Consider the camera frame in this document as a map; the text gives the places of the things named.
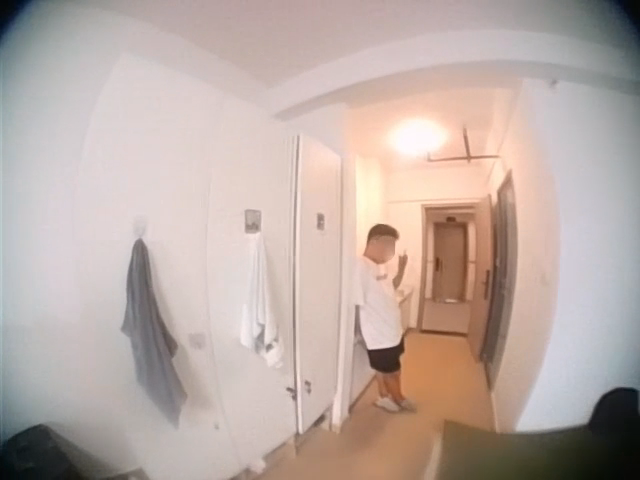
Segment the door handle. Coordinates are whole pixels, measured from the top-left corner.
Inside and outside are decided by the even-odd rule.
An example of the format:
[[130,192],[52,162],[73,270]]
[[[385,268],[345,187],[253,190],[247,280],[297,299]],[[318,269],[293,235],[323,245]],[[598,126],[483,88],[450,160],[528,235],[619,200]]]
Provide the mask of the door handle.
[[491,270],[487,270],[484,275],[484,299],[489,299],[489,280],[491,279]]

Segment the gray towel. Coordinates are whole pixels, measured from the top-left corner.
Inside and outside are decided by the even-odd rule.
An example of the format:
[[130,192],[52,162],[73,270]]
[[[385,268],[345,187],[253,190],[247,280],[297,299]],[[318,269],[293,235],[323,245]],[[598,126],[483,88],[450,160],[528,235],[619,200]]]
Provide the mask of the gray towel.
[[138,383],[177,428],[187,399],[171,362],[178,344],[160,315],[151,283],[149,252],[142,240],[136,241],[131,253],[122,332],[131,340]]

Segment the short hair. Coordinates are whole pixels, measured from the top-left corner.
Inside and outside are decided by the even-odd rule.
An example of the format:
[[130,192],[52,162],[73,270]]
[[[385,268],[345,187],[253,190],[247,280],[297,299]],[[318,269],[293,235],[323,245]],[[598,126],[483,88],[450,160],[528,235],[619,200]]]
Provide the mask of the short hair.
[[371,230],[369,230],[369,235],[367,235],[367,243],[371,242],[371,240],[377,237],[392,237],[396,240],[399,240],[400,234],[391,225],[379,223],[378,225],[374,225],[373,227],[371,227]]

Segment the green mat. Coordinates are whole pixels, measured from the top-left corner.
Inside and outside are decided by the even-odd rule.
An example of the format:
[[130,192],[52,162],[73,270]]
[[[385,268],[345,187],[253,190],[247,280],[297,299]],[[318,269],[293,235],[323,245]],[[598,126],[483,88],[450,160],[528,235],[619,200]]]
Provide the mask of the green mat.
[[612,448],[586,427],[500,434],[446,422],[437,478],[608,479]]

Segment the ceiling light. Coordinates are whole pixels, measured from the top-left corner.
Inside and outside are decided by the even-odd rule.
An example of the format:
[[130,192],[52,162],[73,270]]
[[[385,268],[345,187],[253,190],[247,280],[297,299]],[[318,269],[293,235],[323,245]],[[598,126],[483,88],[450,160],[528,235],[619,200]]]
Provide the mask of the ceiling light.
[[419,157],[438,150],[447,140],[446,132],[433,122],[407,120],[391,132],[391,145],[400,154]]

